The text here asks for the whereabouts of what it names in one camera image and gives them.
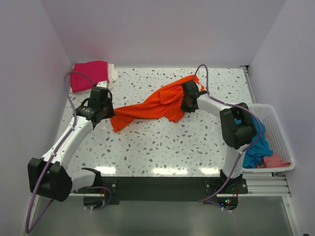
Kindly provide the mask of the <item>orange t-shirt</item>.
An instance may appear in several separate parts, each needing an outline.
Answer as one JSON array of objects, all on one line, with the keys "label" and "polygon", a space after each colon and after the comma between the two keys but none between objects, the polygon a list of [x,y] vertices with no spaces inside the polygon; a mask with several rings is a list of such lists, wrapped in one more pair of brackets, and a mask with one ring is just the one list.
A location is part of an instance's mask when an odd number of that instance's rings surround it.
[{"label": "orange t-shirt", "polygon": [[205,90],[197,76],[189,75],[156,90],[143,103],[115,108],[115,115],[110,119],[113,131],[123,130],[135,119],[166,117],[169,121],[178,122],[185,114],[181,110],[184,98],[182,84],[190,80],[197,84],[199,91]]}]

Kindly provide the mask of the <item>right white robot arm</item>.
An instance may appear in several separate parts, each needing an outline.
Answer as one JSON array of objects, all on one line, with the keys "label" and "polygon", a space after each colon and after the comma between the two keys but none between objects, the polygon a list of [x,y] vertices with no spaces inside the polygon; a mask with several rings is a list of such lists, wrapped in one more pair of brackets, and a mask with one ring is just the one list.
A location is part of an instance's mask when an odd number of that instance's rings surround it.
[{"label": "right white robot arm", "polygon": [[227,145],[225,163],[221,173],[225,175],[219,181],[219,187],[224,193],[231,193],[242,174],[244,152],[257,135],[257,130],[247,104],[230,104],[209,96],[206,91],[200,91],[194,81],[182,84],[184,97],[181,110],[193,113],[200,109],[220,120],[222,138]]}]

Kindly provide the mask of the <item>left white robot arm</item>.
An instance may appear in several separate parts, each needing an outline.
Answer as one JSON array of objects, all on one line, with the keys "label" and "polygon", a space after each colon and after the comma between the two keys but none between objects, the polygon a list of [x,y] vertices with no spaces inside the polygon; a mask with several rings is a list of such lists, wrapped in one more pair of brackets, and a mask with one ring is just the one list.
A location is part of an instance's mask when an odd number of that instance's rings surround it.
[{"label": "left white robot arm", "polygon": [[93,87],[89,98],[74,109],[69,126],[41,158],[28,163],[30,191],[63,202],[75,190],[86,188],[91,193],[102,187],[100,172],[83,168],[72,175],[67,172],[70,160],[83,140],[104,119],[115,115],[112,93],[107,88]]}]

